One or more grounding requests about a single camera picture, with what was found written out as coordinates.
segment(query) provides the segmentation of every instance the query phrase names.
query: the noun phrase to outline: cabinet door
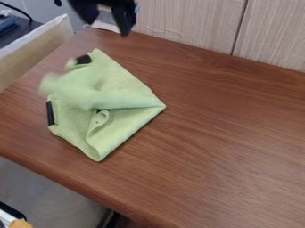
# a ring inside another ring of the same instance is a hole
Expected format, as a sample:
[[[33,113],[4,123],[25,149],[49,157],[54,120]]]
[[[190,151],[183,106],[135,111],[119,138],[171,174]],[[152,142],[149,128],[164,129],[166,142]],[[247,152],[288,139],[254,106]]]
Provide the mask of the cabinet door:
[[[305,1],[249,0],[234,55],[305,71]]]
[[[138,0],[135,31],[230,53],[245,0]]]

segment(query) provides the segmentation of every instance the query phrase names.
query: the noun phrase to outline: wood grain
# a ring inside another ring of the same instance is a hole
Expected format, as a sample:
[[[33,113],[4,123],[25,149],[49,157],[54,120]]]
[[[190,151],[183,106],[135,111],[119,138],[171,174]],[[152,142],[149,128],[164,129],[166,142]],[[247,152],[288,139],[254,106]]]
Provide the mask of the wood grain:
[[[99,48],[168,108],[101,163],[46,128],[40,78]],[[0,155],[166,228],[305,226],[305,77],[133,33],[88,29],[0,94]]]
[[[305,71],[305,1],[250,0],[234,55]]]
[[[135,31],[230,53],[245,0],[139,0]]]

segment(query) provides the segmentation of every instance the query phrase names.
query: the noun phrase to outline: microfiber cloth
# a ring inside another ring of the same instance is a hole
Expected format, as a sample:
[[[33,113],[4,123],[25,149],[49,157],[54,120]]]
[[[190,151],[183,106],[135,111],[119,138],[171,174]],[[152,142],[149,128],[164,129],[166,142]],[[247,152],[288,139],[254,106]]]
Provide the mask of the microfiber cloth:
[[[100,161],[166,106],[105,53],[87,56],[88,63],[69,60],[62,76],[46,75],[39,92],[53,107],[50,131]]]

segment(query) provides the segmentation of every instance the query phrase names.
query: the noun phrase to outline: wooden table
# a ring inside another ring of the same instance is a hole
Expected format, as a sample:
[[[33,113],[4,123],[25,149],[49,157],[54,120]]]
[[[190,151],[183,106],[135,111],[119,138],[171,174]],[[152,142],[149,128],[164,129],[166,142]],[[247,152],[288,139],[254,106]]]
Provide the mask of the wooden table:
[[[41,77],[94,48],[168,108],[97,163],[46,128]],[[147,227],[305,227],[305,75],[88,29],[0,94],[0,155]]]

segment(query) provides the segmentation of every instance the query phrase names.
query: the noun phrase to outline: cloth fold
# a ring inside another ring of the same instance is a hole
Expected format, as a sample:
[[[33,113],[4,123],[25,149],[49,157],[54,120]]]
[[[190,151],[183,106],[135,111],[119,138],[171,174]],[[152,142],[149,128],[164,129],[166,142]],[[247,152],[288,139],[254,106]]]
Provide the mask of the cloth fold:
[[[100,161],[166,106],[105,53],[88,56],[87,64],[69,60],[63,76],[45,76],[39,93],[52,103],[51,132]]]

